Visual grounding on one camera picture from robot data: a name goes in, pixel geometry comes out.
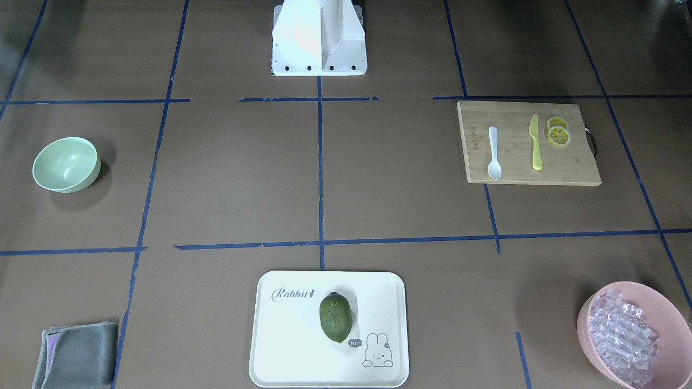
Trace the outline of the white rabbit tray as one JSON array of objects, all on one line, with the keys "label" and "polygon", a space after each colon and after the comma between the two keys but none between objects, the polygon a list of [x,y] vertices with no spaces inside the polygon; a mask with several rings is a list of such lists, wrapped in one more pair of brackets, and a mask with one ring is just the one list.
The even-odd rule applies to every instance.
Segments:
[{"label": "white rabbit tray", "polygon": [[[344,296],[353,325],[327,338],[321,301]],[[269,271],[258,281],[249,376],[260,387],[400,387],[408,379],[406,292],[392,272]]]}]

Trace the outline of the grey folded cloth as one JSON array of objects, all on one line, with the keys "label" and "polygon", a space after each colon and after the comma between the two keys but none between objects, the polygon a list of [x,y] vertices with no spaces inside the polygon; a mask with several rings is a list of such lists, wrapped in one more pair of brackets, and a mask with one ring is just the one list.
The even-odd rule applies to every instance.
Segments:
[{"label": "grey folded cloth", "polygon": [[118,325],[52,326],[42,332],[32,388],[99,388],[114,378]]}]

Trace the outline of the yellow plastic knife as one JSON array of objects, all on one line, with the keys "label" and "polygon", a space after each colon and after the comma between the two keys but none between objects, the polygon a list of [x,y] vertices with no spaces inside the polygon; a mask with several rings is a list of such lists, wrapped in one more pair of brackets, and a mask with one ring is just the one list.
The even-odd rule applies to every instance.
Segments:
[{"label": "yellow plastic knife", "polygon": [[529,123],[529,135],[532,140],[531,164],[534,170],[541,171],[543,170],[543,160],[540,150],[538,121],[539,115],[538,113],[534,113]]}]

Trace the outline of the green avocado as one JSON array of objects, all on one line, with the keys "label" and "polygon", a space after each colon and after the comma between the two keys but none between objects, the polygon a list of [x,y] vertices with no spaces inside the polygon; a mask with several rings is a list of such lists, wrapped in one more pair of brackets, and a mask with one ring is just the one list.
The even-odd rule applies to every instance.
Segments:
[{"label": "green avocado", "polygon": [[329,340],[344,342],[353,325],[348,299],[336,291],[324,297],[319,305],[319,320],[322,331]]}]

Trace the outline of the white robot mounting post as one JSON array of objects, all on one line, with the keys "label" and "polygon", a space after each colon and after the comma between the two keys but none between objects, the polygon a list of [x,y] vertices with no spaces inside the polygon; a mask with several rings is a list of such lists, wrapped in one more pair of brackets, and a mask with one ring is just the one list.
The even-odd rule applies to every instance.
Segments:
[{"label": "white robot mounting post", "polygon": [[351,1],[284,1],[274,7],[272,75],[367,73],[363,9]]}]

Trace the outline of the light green bowl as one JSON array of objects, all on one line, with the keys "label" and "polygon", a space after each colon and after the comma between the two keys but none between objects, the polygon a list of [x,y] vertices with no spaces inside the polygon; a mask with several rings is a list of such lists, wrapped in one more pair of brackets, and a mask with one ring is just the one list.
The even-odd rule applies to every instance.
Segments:
[{"label": "light green bowl", "polygon": [[55,140],[38,153],[32,165],[32,177],[46,190],[74,193],[93,184],[101,165],[101,155],[92,142],[69,136]]}]

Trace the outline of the white plastic spoon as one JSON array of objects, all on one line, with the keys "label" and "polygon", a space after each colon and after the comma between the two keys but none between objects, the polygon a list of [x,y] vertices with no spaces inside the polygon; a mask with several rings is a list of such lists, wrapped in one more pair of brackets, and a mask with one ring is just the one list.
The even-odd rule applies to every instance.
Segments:
[{"label": "white plastic spoon", "polygon": [[487,165],[487,173],[492,180],[500,180],[502,178],[502,167],[498,160],[498,128],[489,126],[488,136],[491,148],[491,161]]}]

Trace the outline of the pink bowl of ice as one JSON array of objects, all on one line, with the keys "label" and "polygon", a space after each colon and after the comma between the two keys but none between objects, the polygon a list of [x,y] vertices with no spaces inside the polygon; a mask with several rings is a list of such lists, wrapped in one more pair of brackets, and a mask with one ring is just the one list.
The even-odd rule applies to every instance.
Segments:
[{"label": "pink bowl of ice", "polygon": [[578,342],[603,376],[625,388],[683,388],[690,383],[690,327],[662,294],[616,281],[581,307]]}]

